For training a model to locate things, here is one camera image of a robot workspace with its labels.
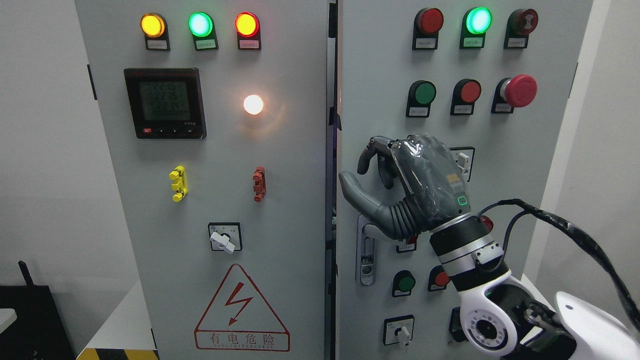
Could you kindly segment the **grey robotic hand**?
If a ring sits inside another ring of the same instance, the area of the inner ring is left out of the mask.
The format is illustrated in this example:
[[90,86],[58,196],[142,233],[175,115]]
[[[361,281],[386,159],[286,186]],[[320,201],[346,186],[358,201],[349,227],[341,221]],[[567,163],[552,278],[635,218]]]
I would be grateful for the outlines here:
[[377,157],[386,189],[400,180],[405,193],[402,200],[379,201],[362,189],[350,171],[341,171],[338,177],[345,200],[389,239],[409,239],[470,212],[462,173],[450,149],[436,137],[373,136],[359,156],[358,174],[368,172],[373,157]]

